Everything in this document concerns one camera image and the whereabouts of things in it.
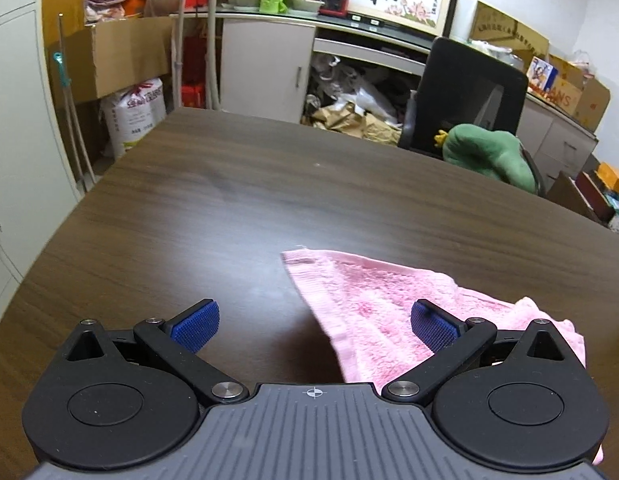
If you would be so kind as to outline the pink terry towel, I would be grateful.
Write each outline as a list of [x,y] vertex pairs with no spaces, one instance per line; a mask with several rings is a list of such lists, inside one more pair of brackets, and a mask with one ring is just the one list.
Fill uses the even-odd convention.
[[466,321],[485,318],[495,342],[427,404],[436,430],[457,450],[510,472],[599,462],[609,413],[585,370],[585,342],[530,298],[513,304],[456,284],[448,275],[379,260],[296,249],[284,264],[329,336],[346,382],[381,392],[433,352],[411,329],[411,309],[431,301]]

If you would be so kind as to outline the white rice sack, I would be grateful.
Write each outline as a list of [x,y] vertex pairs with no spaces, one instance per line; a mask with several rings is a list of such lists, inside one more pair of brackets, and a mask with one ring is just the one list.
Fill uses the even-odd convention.
[[152,78],[117,91],[100,103],[115,159],[134,148],[167,113],[163,81]]

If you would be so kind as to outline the black office chair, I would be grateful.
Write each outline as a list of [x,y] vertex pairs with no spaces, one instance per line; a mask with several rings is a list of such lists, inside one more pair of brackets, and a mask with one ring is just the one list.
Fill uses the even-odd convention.
[[[527,77],[521,70],[469,44],[437,38],[418,88],[407,101],[398,146],[444,160],[434,143],[439,130],[471,124],[517,136],[526,91]],[[544,195],[541,174],[524,146],[523,155],[536,179],[536,196]]]

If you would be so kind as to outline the cardboard box with KANS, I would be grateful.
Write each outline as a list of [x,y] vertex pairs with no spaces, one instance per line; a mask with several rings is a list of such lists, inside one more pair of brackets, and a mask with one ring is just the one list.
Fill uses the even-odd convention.
[[534,56],[527,69],[529,90],[591,133],[595,133],[611,100],[610,90],[596,77],[550,55]]

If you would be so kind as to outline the white cabinet with door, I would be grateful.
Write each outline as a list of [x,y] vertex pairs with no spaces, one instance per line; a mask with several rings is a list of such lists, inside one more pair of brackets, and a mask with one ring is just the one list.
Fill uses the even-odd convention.
[[224,20],[221,109],[291,124],[300,122],[315,32],[314,26],[285,21]]

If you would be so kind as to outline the large cardboard box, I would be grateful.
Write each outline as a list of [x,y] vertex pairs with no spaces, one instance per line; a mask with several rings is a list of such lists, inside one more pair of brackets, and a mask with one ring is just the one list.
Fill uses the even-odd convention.
[[55,52],[64,61],[74,101],[92,102],[172,71],[172,20],[131,18],[96,23],[48,47],[52,90],[59,96],[61,84]]

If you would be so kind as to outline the gold plaque board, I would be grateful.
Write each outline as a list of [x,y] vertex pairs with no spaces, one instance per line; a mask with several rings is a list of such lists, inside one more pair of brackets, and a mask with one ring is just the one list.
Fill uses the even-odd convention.
[[549,53],[549,40],[530,26],[512,18],[484,2],[477,1],[469,38],[507,48],[524,63],[533,58],[544,60]]

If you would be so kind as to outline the green plant pot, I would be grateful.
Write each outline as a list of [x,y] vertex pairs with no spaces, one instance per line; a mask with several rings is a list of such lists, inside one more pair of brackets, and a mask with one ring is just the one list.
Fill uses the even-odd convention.
[[285,0],[260,0],[259,12],[265,14],[287,14],[288,6]]

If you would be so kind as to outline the red appliance base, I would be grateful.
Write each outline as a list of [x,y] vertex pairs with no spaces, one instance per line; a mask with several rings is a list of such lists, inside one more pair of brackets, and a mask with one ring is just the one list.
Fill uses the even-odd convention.
[[319,13],[334,18],[345,18],[349,0],[317,0],[321,2]]

